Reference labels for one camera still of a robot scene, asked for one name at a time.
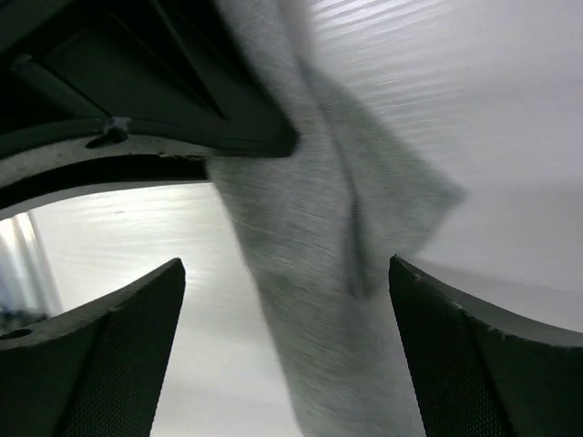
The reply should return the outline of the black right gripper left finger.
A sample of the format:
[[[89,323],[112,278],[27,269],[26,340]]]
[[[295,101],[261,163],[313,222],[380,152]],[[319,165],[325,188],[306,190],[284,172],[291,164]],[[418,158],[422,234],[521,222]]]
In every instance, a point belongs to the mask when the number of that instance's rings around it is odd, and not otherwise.
[[[1,433],[150,434],[185,292],[172,259],[126,287],[1,337]]]

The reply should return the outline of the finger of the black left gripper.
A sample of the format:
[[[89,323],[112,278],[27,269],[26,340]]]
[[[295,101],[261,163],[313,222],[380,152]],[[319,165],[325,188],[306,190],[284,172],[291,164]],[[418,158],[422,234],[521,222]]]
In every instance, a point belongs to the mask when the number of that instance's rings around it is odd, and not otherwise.
[[[2,156],[131,136],[260,157],[298,138],[207,1],[4,1]]]
[[[88,148],[87,143],[68,140],[3,159],[1,217],[117,188],[208,179],[204,147],[144,136],[98,148]]]

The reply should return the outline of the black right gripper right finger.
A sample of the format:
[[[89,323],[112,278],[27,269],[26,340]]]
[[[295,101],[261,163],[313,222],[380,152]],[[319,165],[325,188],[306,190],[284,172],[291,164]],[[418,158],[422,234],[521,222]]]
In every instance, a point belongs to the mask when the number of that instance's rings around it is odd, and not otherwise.
[[[582,335],[394,256],[390,296],[428,436],[579,436]]]

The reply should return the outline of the grey cloth napkin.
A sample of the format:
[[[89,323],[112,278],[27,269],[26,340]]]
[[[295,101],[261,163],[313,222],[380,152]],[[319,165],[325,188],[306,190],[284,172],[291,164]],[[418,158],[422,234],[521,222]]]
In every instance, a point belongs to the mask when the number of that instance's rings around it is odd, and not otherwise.
[[[297,423],[306,436],[421,436],[388,265],[426,243],[460,190],[305,58],[303,2],[218,9],[300,134],[289,158],[209,162]]]

